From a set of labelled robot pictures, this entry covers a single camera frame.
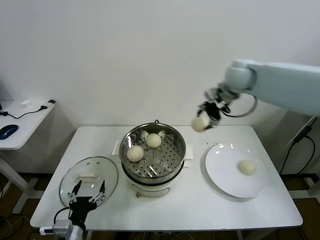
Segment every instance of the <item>metal stand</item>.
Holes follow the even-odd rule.
[[[38,179],[32,178],[30,182],[26,182],[3,158],[0,157],[0,172],[9,179],[10,184],[13,183],[21,191],[22,195],[16,203],[12,213],[21,213],[28,199],[41,199],[44,191],[36,191],[34,186],[37,184]],[[3,188],[3,193],[8,190],[10,184],[8,183]]]
[[[304,178],[305,183],[309,186],[308,190],[289,191],[292,199],[313,199],[315,198],[320,204],[320,181],[314,183],[310,177]]]

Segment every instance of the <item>cable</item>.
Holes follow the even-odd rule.
[[[282,164],[282,168],[281,168],[281,170],[280,170],[280,172],[279,172],[279,175],[282,174],[282,171],[284,170],[285,165],[286,165],[286,162],[287,162],[287,160],[288,160],[290,151],[291,151],[292,147],[293,147],[295,144],[296,144],[295,142],[293,142],[293,143],[291,144],[291,146],[290,146],[290,148],[289,148],[289,151],[287,152],[286,157],[285,157],[285,159],[284,159],[284,162],[283,162],[283,164]]]
[[[23,116],[25,116],[25,115],[27,115],[27,114],[34,114],[34,113],[37,113],[37,112],[39,112],[39,111],[41,111],[41,110],[43,110],[43,109],[47,109],[47,108],[49,108],[52,104],[55,104],[55,103],[56,103],[56,101],[51,99],[51,100],[47,101],[46,103],[44,103],[43,105],[41,105],[40,108],[39,108],[37,111],[26,112],[26,113],[22,114],[21,116],[13,116],[13,115],[11,115],[10,113],[8,113],[7,111],[0,111],[0,116],[1,116],[1,115],[2,115],[2,116],[10,116],[10,117],[12,117],[12,118],[14,118],[14,119],[20,119],[20,118],[22,118]]]
[[[303,234],[304,238],[305,238],[306,240],[308,240],[307,235],[305,234],[305,232],[304,232],[300,227],[297,227],[296,229],[297,229],[297,230],[300,230],[300,232]]]
[[[16,220],[13,224],[11,224],[9,222],[9,218],[11,217],[14,217],[14,216],[21,216],[18,220]],[[21,221],[21,224],[17,227],[17,229],[13,232],[13,226],[16,225],[20,220],[22,219]],[[22,214],[12,214],[11,216],[8,216],[5,220],[6,222],[9,224],[9,227],[8,229],[5,231],[5,237],[2,238],[1,240],[7,240],[7,239],[10,239],[13,235],[15,235],[22,227],[22,225],[24,224],[25,222],[25,219],[27,219],[29,222],[29,218],[27,218],[26,216],[22,215]]]
[[[61,213],[64,210],[67,210],[67,209],[70,209],[70,207],[67,206],[67,207],[61,208],[59,211],[56,212],[56,214],[54,215],[54,218],[53,218],[53,224],[56,223],[58,214]]]
[[[160,233],[160,234],[159,234],[157,231],[155,231],[154,234],[157,235],[157,236],[163,236],[163,235],[165,235],[165,234],[167,234],[167,233],[166,233],[166,232],[163,232],[163,233]]]
[[[276,239],[280,240],[280,238],[279,238],[279,229],[277,229],[275,232],[276,232]]]
[[[313,151],[312,151],[312,155],[311,155],[310,159],[308,160],[308,162],[306,163],[306,165],[304,165],[304,167],[303,167],[297,174],[300,174],[303,170],[305,170],[305,168],[308,166],[308,164],[311,162],[312,158],[314,157],[315,151],[316,151],[316,144],[315,144],[315,142],[312,140],[312,138],[309,137],[309,136],[305,136],[305,138],[306,138],[306,139],[309,139],[309,140],[312,142],[312,144],[313,144]]]
[[[288,145],[300,134],[300,132],[303,130],[303,129],[305,129],[305,127],[306,126],[308,126],[308,124],[312,121],[312,120],[314,120],[313,121],[313,123],[311,123],[311,125],[310,125],[310,127],[315,123],[315,121],[317,120],[317,116],[313,116],[313,117],[311,117],[307,122],[306,122],[306,124],[305,125],[303,125],[301,128],[300,128],[300,130],[296,133],[296,135],[294,135],[294,137],[290,140],[290,141],[288,141],[288,143],[284,146],[284,148],[282,148],[277,154],[276,154],[276,156],[278,156],[280,153],[282,153],[283,152],[283,150],[285,150],[287,147],[288,147]]]
[[[279,230],[280,230],[280,229],[281,229],[281,228],[279,228],[279,229],[276,230],[276,239],[277,239],[277,240],[280,240],[280,238],[279,238]],[[308,240],[307,235],[305,234],[305,232],[304,232],[300,227],[293,227],[293,228],[289,228],[289,229],[295,230],[295,231],[299,234],[299,236],[300,236],[300,238],[301,238],[302,240]]]
[[[227,116],[227,117],[230,117],[230,118],[242,118],[242,117],[245,117],[249,114],[251,114],[257,107],[258,105],[258,99],[256,96],[253,96],[254,97],[254,103],[252,105],[252,107],[250,108],[249,111],[247,111],[246,113],[243,113],[243,114],[240,114],[240,115],[229,115],[228,113],[225,113],[224,111],[222,111],[222,114]]]
[[[294,228],[294,230],[299,234],[302,240],[305,240],[304,236],[302,236],[301,232],[297,228]]]
[[[22,118],[23,116],[25,116],[25,115],[27,115],[27,114],[34,114],[34,113],[37,113],[37,112],[41,111],[42,109],[43,109],[43,108],[39,108],[37,111],[29,111],[29,112],[26,112],[26,113],[22,114],[21,116],[18,116],[18,117],[11,115],[11,114],[8,113],[7,111],[2,111],[2,112],[0,112],[0,115],[10,116],[10,117],[12,117],[12,118],[14,118],[14,119],[20,119],[20,118]]]
[[[140,232],[136,232],[135,235],[132,236],[130,240],[133,240]]]
[[[38,234],[38,233],[39,233],[39,230],[34,230],[34,231],[29,232],[26,237],[26,240],[31,240],[32,234]]]
[[[194,240],[194,238],[193,238],[187,231],[183,231],[183,232],[178,233],[178,234],[175,235],[173,238],[171,238],[171,240],[174,240],[175,238],[177,238],[177,239],[185,239],[185,238],[178,237],[180,234],[187,234],[188,237],[189,237],[191,240]]]

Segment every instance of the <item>round plate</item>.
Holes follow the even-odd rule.
[[[76,197],[93,197],[99,193],[100,187],[105,186],[105,202],[110,198],[118,184],[118,169],[113,161],[106,157],[88,157],[71,167],[60,183],[59,195],[61,202],[69,207],[68,193],[72,193],[75,185],[79,183],[78,174],[94,174],[94,179],[83,180]]]
[[[252,175],[239,169],[242,160],[251,160],[256,166]],[[205,166],[211,180],[224,192],[238,198],[253,198],[264,191],[268,175],[264,164],[245,145],[220,143],[206,155]]]

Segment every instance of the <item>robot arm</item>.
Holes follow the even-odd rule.
[[[217,126],[221,113],[230,116],[229,105],[240,94],[255,97],[248,114],[254,110],[259,99],[297,113],[319,116],[320,67],[235,60],[226,70],[225,80],[217,88],[205,92],[207,101],[199,106],[198,117],[192,122],[193,129],[203,132]],[[200,118],[203,112],[206,112],[209,120]]]

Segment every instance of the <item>white plate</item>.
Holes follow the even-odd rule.
[[[242,160],[251,160],[256,166],[252,175],[239,169]],[[206,155],[205,166],[211,180],[224,192],[238,198],[253,198],[264,191],[268,182],[264,164],[245,145],[220,143]]]

